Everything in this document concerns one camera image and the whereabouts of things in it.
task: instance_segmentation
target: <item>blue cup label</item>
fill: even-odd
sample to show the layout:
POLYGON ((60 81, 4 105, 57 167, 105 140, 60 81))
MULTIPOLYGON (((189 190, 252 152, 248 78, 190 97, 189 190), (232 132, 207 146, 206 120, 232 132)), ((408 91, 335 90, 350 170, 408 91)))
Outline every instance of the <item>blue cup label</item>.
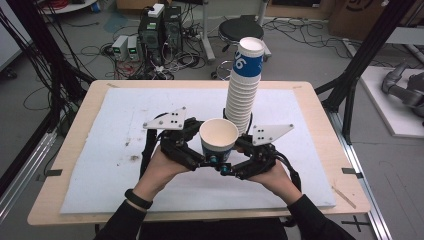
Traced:
POLYGON ((237 51, 234 56, 233 70, 242 77, 256 77, 262 71, 262 56, 248 57, 237 51))
POLYGON ((211 156, 215 156, 219 160, 219 162, 227 162, 228 158, 230 157, 232 148, 223 152, 216 152, 216 151, 207 149, 205 146, 202 145, 202 150, 203 150, 203 155, 205 155, 206 159, 209 159, 209 157, 211 156))

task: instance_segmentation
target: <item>wrist strap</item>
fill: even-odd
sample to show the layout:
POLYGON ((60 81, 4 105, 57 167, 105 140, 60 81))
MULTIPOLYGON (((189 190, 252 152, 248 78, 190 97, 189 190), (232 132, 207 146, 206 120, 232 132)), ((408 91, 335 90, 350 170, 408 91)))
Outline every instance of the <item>wrist strap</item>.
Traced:
POLYGON ((130 188, 125 192, 125 197, 132 203, 134 203, 135 205, 144 208, 144 209, 149 209, 153 202, 148 202, 142 198, 140 198, 139 196, 135 195, 132 191, 133 189, 130 188))

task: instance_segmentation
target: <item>white paper sheet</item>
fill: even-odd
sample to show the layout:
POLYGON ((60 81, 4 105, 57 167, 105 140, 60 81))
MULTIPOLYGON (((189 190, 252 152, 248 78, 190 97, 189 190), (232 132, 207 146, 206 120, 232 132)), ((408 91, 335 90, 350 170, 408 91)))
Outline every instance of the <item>white paper sheet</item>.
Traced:
MULTIPOLYGON (((71 177, 61 213, 111 213, 138 180, 146 130, 157 115, 187 107, 187 118, 222 117, 226 89, 110 89, 71 177)), ((258 90, 253 124, 289 124, 295 129, 274 142, 302 178, 303 192, 319 207, 335 206, 331 188, 291 90, 258 90)), ((199 134, 189 146, 201 153, 199 134)), ((230 162, 247 160, 232 152, 230 162)), ((178 175, 149 211, 283 208, 284 202, 249 181, 223 177, 212 168, 178 175)))

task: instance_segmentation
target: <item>stack of paper cups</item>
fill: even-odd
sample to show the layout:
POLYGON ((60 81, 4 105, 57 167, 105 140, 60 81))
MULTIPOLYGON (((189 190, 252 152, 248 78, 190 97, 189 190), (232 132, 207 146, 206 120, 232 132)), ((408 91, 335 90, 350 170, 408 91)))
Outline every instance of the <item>stack of paper cups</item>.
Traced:
POLYGON ((239 135, 246 132, 250 121, 256 90, 261 80, 262 40, 252 37, 240 40, 230 75, 225 117, 233 122, 239 135))

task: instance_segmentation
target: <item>power supply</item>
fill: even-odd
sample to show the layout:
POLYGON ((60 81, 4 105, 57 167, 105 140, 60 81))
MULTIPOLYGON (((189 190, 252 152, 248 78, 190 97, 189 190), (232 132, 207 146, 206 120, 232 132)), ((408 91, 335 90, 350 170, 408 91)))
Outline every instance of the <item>power supply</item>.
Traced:
POLYGON ((128 36, 119 36, 112 45, 113 54, 117 61, 125 61, 128 57, 128 36))
POLYGON ((141 59, 141 47, 140 42, 138 41, 137 36, 128 37, 128 54, 130 56, 130 61, 138 62, 141 59))
POLYGON ((165 8, 164 13, 166 42, 168 47, 175 52, 183 50, 182 26, 181 26, 181 7, 170 6, 165 8))

